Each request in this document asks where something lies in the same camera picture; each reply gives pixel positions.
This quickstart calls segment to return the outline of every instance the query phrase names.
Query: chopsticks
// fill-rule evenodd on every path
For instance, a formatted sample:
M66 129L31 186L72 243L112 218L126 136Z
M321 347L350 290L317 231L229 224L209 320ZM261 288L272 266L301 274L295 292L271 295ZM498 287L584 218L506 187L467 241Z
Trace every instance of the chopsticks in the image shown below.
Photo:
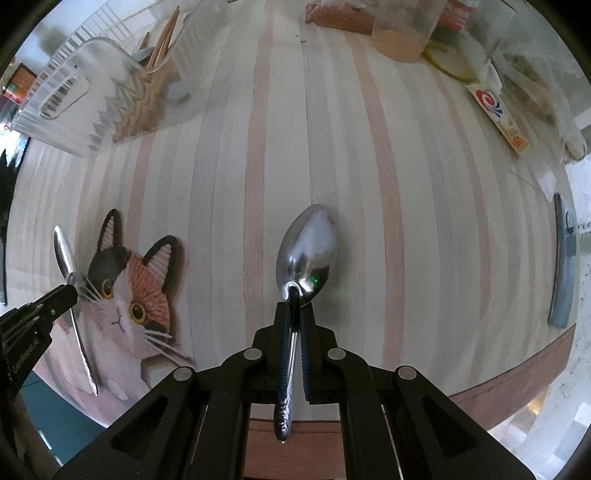
M143 50L144 48L146 48L148 46L149 39L150 39L150 32L146 32L146 35L145 35L144 39L142 40L142 43L139 45L138 50Z
M164 58L170 49L170 41L172 40L174 27L176 26L179 14L180 7L177 7L166 22L166 25L156 42L154 51L152 52L152 55L150 55L146 69L153 69L163 63ZM148 35L149 33L144 37L142 45L144 42L147 43ZM143 82L140 81L140 83L144 85L142 88L143 93L140 94L141 97L133 104L131 111L125 113L122 116L120 123L115 126L115 132L112 135L113 142L115 143L120 142L125 138L134 137L142 131L155 128L155 125L153 125L155 123L153 121L153 113L157 111L159 107L158 103L161 101L161 88L167 78L167 72L159 69L148 73L145 77L143 74L140 76L145 78Z
M154 51L150 56L150 60L148 61L148 65L146 68L151 69L154 67L157 61L161 61L166 54L168 53L168 46L170 40L173 36L173 30L178 20L178 14L180 13L180 7L174 9L172 16L168 19L168 22L164 26L158 41L156 42L156 46L154 47Z

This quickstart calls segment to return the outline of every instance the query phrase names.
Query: screw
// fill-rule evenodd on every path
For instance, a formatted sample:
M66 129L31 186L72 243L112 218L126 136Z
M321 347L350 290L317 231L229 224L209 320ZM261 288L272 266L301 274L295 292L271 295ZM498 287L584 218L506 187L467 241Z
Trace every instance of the screw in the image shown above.
M329 350L328 356L331 360L342 360L347 355L342 348L331 348Z
M404 365L398 369L398 376L403 380L414 380L417 377L417 371L413 367Z
M260 357L262 357L262 352L258 348L244 350L244 358L247 360L259 360Z
M177 368L173 373L174 379L179 382L188 380L189 378L191 378L191 375L193 375L193 372L189 367Z

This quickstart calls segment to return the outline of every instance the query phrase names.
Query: wooden table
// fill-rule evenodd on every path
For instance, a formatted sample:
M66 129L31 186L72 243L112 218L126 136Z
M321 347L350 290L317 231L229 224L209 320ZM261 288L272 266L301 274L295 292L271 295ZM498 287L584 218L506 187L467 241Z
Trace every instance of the wooden table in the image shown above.
M340 255L316 318L370 364L414 365L455 394L564 333L547 324L553 204L462 85L423 62L380 55L363 35L305 25L298 2L230 8L241 11L195 118L90 159L32 142L8 228L13 306L61 283L55 224L86 272L117 208L128 249L143 255L164 235L180 241L171 332L197 369L212 367L272 322L281 238L305 207L322 203L335 216ZM544 133L529 140L571 199ZM139 387L120 394L102 382L95 398L73 332L55 326L52 337L35 371L100 423L143 393L134 377ZM561 344L568 355L570 343ZM147 384L172 367L162 356L144 361ZM256 407L253 416L269 412ZM336 407L312 408L296 392L296 420L337 418Z

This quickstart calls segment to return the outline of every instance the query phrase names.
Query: cat eye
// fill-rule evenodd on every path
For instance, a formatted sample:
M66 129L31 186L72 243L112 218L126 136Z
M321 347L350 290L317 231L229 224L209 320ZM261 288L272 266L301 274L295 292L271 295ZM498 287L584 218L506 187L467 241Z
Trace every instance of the cat eye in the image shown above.
M108 278L104 279L103 283L100 284L100 294L106 300L113 298L113 284Z
M146 319L146 310L139 303L133 302L129 306L129 316L135 323L142 324Z

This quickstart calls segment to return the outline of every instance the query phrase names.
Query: cat ear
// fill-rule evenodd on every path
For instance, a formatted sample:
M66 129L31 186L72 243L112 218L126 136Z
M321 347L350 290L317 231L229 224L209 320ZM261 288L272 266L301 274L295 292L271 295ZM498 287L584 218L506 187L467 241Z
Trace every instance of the cat ear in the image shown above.
M167 235L158 240L142 260L148 270L152 272L163 292L166 291L172 270L176 264L178 240L175 236Z
M121 215L116 209L112 209L100 228L99 241L96 245L96 251L102 252L110 247L121 245Z

